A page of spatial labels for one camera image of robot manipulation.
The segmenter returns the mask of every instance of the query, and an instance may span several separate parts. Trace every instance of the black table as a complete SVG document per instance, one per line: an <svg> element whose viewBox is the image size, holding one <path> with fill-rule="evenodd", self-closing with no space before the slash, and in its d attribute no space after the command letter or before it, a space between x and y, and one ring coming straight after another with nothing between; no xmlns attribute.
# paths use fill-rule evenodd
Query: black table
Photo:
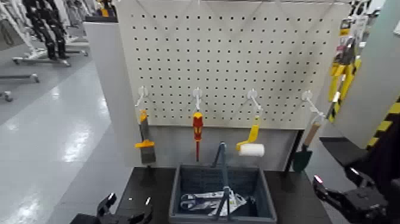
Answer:
<svg viewBox="0 0 400 224"><path fill-rule="evenodd" d="M280 224L332 224L304 172L265 171ZM131 216L143 211L144 203L152 197L152 223L168 223L168 209L175 169L135 168L132 171L116 214Z"/></svg>

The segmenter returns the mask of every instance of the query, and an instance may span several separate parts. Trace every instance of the white pegboard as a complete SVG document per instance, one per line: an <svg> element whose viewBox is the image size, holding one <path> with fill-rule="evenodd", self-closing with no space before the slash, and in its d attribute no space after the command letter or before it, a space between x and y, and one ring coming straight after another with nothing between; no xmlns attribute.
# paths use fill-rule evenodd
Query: white pegboard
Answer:
<svg viewBox="0 0 400 224"><path fill-rule="evenodd" d="M319 94L349 7L123 0L117 10L134 100L146 86L150 125L191 126L199 87L205 126L248 127L254 88L261 127L304 129L311 112L301 94Z"/></svg>

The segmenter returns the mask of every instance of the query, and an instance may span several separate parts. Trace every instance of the metal hook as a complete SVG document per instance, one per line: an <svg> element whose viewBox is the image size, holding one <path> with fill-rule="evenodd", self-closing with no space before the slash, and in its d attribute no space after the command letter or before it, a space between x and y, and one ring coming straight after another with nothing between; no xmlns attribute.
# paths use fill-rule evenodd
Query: metal hook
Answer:
<svg viewBox="0 0 400 224"><path fill-rule="evenodd" d="M137 92L139 93L140 97L137 100L137 103L135 104L135 107L138 107L141 104L141 102L143 101L143 98L149 96L149 91L147 90L147 88L145 86L139 87Z"/></svg>
<svg viewBox="0 0 400 224"><path fill-rule="evenodd" d="M318 108L314 105L314 103L311 101L311 98L313 97L313 93L309 90L309 91L305 91L303 92L303 94L301 95L301 100L303 100L304 102L308 102L310 104L310 110L311 112L315 112L317 113L317 117L314 118L313 122L315 121L316 118L320 117L321 120L323 120L325 118L325 115L323 112L321 112L320 110L318 110Z"/></svg>
<svg viewBox="0 0 400 224"><path fill-rule="evenodd" d="M193 97L196 99L196 109L200 110L201 96L203 96L203 91L197 87L193 90Z"/></svg>
<svg viewBox="0 0 400 224"><path fill-rule="evenodd" d="M254 110L255 112L257 111L262 111L263 108L261 107L261 105L257 102L257 100L255 100L255 98L257 97L257 91L255 89L251 89L248 93L247 93L247 99L251 99L254 102Z"/></svg>

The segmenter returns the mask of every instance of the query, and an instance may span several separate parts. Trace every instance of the warehouse floor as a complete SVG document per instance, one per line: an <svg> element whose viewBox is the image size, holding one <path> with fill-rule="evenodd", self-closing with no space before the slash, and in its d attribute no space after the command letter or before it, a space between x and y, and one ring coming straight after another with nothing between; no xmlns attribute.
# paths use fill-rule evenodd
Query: warehouse floor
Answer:
<svg viewBox="0 0 400 224"><path fill-rule="evenodd" d="M0 80L0 91L14 97L11 103L0 100L0 223L67 224L78 212L94 214L108 193L121 196L132 168L124 167L115 149L91 58L74 55L72 67L16 66L10 57L26 50L20 45L0 51L2 74L37 73L41 81ZM311 148L310 179L318 174L331 188L354 187L318 140ZM347 223L324 206L333 223Z"/></svg>

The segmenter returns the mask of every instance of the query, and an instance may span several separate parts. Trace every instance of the paint roller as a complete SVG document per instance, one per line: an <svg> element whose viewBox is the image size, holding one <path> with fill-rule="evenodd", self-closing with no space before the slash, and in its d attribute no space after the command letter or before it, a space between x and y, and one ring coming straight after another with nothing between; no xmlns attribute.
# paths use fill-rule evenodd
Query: paint roller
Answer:
<svg viewBox="0 0 400 224"><path fill-rule="evenodd" d="M239 142L236 144L236 150L239 151L240 156L257 156L262 157L264 155L264 145L254 144L257 140L258 130L260 129L260 117L256 115L254 117L253 125L251 126L249 137L246 141Z"/></svg>

